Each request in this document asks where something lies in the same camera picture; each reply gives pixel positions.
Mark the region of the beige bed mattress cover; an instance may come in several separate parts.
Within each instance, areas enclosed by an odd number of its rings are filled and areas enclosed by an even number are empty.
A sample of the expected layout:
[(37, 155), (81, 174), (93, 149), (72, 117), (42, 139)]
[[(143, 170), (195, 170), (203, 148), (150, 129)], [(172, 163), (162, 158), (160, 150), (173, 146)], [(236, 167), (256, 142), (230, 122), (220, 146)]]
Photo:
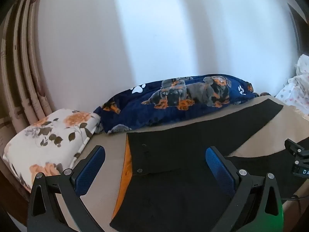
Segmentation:
[[(174, 127), (189, 125), (195, 122), (211, 120), (240, 111), (246, 107), (265, 101), (267, 97), (257, 97), (241, 105), (232, 105), (216, 113), (205, 115), (199, 118), (178, 122), (175, 124), (162, 125), (157, 127), (146, 127), (140, 129), (145, 131), (162, 131)], [(289, 138), (299, 142), (308, 137), (308, 120), (296, 112), (293, 107), (284, 105), (283, 109), (275, 118), (258, 131), (253, 137), (246, 141), (240, 148), (232, 153), (237, 157), (259, 157), (279, 152), (284, 148), (284, 141)], [(88, 193), (82, 197), (82, 201), (88, 211), (95, 218), (104, 231), (113, 231), (110, 221), (119, 193), (121, 172), (123, 169), (125, 155), (126, 134), (124, 132), (114, 135), (105, 133), (94, 135), (80, 155), (85, 158), (96, 146), (105, 148), (106, 159), (97, 174)]]

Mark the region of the white floral folded quilt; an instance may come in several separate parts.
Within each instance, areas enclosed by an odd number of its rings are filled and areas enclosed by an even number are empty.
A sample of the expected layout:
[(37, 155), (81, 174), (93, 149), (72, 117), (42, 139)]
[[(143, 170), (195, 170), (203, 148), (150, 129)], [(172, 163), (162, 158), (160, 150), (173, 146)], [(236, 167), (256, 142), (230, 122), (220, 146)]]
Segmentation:
[(13, 175), (31, 191), (36, 174), (61, 174), (74, 163), (99, 125), (96, 113), (59, 109), (16, 134), (3, 159)]

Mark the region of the beige patterned curtain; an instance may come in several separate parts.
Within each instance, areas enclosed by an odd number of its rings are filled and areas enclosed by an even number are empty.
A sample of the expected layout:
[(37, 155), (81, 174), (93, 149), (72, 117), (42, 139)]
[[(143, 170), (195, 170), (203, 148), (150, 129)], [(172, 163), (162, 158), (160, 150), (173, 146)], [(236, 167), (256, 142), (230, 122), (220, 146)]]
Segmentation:
[(51, 114), (36, 48), (38, 0), (8, 0), (1, 11), (1, 148)]

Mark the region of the black pants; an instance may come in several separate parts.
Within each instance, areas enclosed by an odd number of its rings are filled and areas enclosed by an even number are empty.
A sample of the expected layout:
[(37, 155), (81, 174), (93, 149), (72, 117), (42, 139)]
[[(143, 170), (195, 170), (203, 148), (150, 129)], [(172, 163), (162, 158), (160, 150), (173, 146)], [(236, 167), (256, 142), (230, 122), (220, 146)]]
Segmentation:
[(238, 169), (273, 173), (280, 194), (292, 196), (304, 183), (290, 170), (284, 142), (308, 148), (308, 121), (271, 99), (220, 118), (162, 131), (131, 132), (121, 186), (110, 222), (117, 231), (210, 231), (229, 196), (205, 161), (216, 147)]

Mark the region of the white dotted crumpled sheet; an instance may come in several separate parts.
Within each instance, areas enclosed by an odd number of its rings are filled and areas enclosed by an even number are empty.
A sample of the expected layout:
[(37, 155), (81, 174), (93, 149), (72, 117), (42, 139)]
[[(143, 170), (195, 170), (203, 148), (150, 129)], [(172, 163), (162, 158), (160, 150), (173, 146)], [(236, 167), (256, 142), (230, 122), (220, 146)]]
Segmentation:
[(295, 65), (296, 76), (288, 79), (286, 86), (275, 96), (308, 118), (308, 55), (301, 55)]

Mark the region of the navy dog print blanket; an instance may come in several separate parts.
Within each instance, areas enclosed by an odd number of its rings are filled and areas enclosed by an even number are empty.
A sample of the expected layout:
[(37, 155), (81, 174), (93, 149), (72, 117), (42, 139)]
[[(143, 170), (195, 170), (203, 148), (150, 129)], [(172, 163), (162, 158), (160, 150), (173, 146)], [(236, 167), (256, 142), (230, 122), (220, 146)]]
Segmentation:
[(96, 133), (113, 134), (181, 122), (258, 97), (251, 83), (225, 74), (169, 78), (114, 95), (94, 111)]

